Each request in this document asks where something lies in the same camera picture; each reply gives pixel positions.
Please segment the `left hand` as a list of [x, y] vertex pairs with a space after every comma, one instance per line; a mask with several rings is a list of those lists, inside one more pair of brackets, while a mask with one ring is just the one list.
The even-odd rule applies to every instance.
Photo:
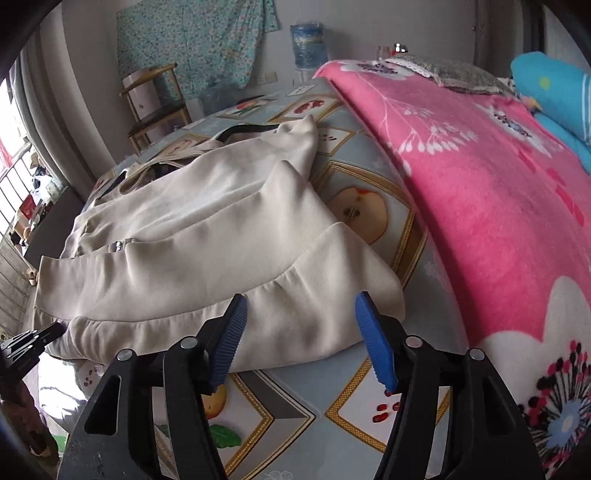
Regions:
[[1, 405], [27, 448], [37, 456], [49, 457], [51, 434], [26, 384], [19, 381], [8, 395], [2, 394]]

